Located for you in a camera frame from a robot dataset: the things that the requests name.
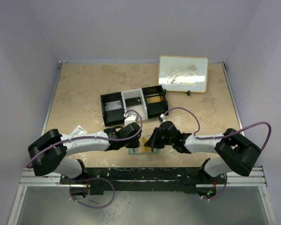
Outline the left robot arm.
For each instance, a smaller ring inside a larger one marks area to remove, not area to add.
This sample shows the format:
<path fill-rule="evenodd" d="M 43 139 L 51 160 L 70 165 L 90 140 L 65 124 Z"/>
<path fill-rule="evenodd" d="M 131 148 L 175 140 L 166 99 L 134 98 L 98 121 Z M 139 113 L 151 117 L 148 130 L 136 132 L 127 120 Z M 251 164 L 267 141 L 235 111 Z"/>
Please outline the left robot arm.
<path fill-rule="evenodd" d="M 81 160 L 67 158 L 70 155 L 89 151 L 119 150 L 123 147 L 137 148 L 140 145 L 142 125 L 132 122 L 125 127 L 106 128 L 89 135 L 65 135 L 51 129 L 28 147 L 30 161 L 26 168 L 33 169 L 36 176 L 59 173 L 82 184 L 87 171 Z"/>

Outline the green card holder wallet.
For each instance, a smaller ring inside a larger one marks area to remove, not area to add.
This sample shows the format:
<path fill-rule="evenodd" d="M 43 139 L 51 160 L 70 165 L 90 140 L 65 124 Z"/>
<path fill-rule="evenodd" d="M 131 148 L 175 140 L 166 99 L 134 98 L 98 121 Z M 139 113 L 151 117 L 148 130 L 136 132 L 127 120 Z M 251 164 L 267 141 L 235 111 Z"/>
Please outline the green card holder wallet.
<path fill-rule="evenodd" d="M 128 154 L 129 155 L 146 155 L 146 154 L 158 154 L 159 149 L 151 148 L 151 147 L 145 147 L 144 144 L 149 140 L 150 136 L 142 136 L 140 141 L 140 146 L 138 148 L 129 148 Z"/>

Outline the black white sorting tray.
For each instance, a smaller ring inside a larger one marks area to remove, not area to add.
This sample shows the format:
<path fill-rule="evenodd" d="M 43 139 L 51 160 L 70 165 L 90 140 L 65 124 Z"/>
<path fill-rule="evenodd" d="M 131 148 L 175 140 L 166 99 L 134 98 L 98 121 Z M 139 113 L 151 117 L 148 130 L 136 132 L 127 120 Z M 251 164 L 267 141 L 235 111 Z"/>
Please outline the black white sorting tray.
<path fill-rule="evenodd" d="M 160 95 L 162 97 L 162 101 L 148 104 L 146 96 L 150 95 Z M 134 97 L 140 97 L 142 104 L 127 107 L 125 99 Z M 166 99 L 166 90 L 163 89 L 161 85 L 104 94 L 100 96 L 100 99 L 102 116 L 106 127 L 123 124 L 124 113 L 128 110 L 135 110 L 143 120 L 148 120 L 159 117 L 162 113 L 165 113 L 169 109 L 168 101 Z M 105 104 L 112 101 L 121 101 L 122 108 L 113 111 L 106 111 Z"/>

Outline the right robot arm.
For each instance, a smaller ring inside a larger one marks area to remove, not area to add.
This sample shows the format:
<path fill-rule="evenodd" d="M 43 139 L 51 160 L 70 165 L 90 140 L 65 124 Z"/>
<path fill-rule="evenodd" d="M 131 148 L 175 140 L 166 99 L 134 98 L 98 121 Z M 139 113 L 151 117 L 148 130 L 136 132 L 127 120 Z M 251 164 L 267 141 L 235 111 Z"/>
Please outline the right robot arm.
<path fill-rule="evenodd" d="M 249 176 L 261 154 L 257 145 L 242 134 L 232 135 L 234 132 L 234 129 L 228 128 L 223 134 L 215 137 L 195 136 L 192 133 L 180 132 L 171 121 L 166 121 L 154 129 L 144 146 L 162 149 L 168 145 L 179 153 L 218 154 L 219 157 L 208 159 L 199 171 L 199 179 L 203 183 L 210 183 L 216 176 L 229 172 Z"/>

